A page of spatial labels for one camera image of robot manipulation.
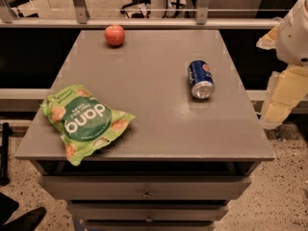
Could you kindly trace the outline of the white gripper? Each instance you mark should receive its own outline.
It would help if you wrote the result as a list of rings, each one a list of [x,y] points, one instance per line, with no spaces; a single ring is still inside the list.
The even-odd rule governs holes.
[[[288,64],[281,73],[269,77],[260,123],[264,129],[275,129],[308,94],[308,0],[297,0],[279,26],[258,39],[256,46],[276,48],[277,58]]]

